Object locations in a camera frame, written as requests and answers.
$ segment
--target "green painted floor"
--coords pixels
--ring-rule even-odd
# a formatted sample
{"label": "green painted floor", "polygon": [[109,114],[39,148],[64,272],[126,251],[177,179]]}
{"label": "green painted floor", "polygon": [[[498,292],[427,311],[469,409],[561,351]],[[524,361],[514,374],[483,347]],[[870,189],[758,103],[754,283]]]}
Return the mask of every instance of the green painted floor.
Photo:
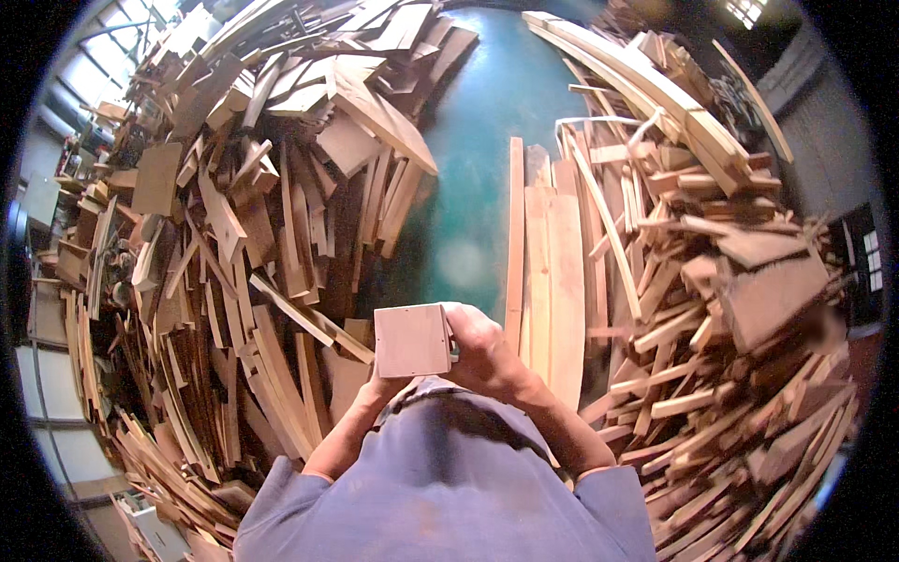
{"label": "green painted floor", "polygon": [[447,14],[477,31],[480,42],[422,119],[440,175],[423,181],[394,258],[370,268],[360,314],[459,300],[502,323],[509,137],[540,144],[558,159],[555,120],[585,116],[586,109],[581,95],[567,91],[573,77],[558,51],[528,31],[519,13],[464,8]]}

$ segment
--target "hand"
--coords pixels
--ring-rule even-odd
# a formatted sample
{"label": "hand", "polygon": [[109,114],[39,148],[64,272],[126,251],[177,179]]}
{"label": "hand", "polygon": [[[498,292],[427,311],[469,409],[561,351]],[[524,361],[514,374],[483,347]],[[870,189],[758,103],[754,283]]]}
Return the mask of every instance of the hand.
{"label": "hand", "polygon": [[471,305],[441,303],[452,339],[459,347],[458,362],[447,374],[461,387],[478,394],[517,405],[543,387],[543,381],[525,368],[505,341],[500,325]]}
{"label": "hand", "polygon": [[369,379],[368,382],[362,385],[362,387],[359,389],[359,393],[360,395],[365,395],[369,398],[377,400],[378,402],[383,402],[384,404],[386,404],[403,388],[405,388],[411,380],[411,377],[402,377],[399,379],[382,379],[378,374],[378,364],[375,363],[374,368],[371,372],[371,379]]}

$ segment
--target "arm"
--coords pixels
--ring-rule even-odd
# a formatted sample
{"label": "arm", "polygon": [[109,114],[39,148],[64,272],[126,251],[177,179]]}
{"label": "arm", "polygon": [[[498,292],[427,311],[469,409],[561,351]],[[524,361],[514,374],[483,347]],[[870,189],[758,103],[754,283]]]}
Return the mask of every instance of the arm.
{"label": "arm", "polygon": [[382,379],[376,365],[371,380],[359,389],[350,409],[309,455],[302,473],[334,482],[346,472],[359,458],[362,439],[378,414],[408,382],[409,379]]}
{"label": "arm", "polygon": [[450,302],[443,307],[460,349],[448,379],[522,410],[571,477],[615,466],[609,446],[521,363],[498,324],[470,305]]}

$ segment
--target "window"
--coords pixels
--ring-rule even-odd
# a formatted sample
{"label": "window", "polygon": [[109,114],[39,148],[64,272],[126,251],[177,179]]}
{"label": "window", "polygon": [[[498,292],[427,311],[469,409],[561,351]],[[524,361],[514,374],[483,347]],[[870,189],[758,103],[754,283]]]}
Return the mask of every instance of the window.
{"label": "window", "polygon": [[877,231],[872,230],[862,237],[865,243],[865,254],[868,255],[868,279],[871,292],[884,288],[884,274],[880,268],[880,244],[877,243]]}
{"label": "window", "polygon": [[767,3],[768,0],[731,0],[725,3],[725,8],[750,30],[759,21],[761,10]]}

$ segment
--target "wooden stick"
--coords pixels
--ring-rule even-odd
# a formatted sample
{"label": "wooden stick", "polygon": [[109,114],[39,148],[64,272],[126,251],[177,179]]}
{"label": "wooden stick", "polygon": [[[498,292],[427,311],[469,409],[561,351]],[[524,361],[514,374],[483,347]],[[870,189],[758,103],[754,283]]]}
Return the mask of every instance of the wooden stick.
{"label": "wooden stick", "polygon": [[609,206],[606,205],[605,198],[603,198],[600,191],[600,186],[596,183],[596,178],[593,177],[593,172],[590,169],[590,165],[587,163],[583,154],[581,154],[581,149],[578,148],[577,143],[574,142],[574,139],[572,138],[570,133],[563,132],[563,135],[565,135],[565,139],[571,147],[572,156],[574,156],[574,161],[577,162],[577,166],[581,170],[581,175],[587,182],[587,187],[590,190],[590,195],[596,202],[596,207],[600,212],[600,217],[602,218],[602,224],[606,228],[606,234],[609,236],[609,241],[612,246],[612,253],[615,254],[615,260],[618,262],[621,280],[624,281],[624,291],[628,296],[630,314],[634,318],[640,318],[642,317],[642,314],[640,312],[640,301],[636,295],[634,278],[630,274],[630,264],[628,263],[628,259],[624,254],[624,246],[621,244],[621,238],[619,238],[618,231],[615,227],[615,222],[612,220],[611,213],[609,212]]}

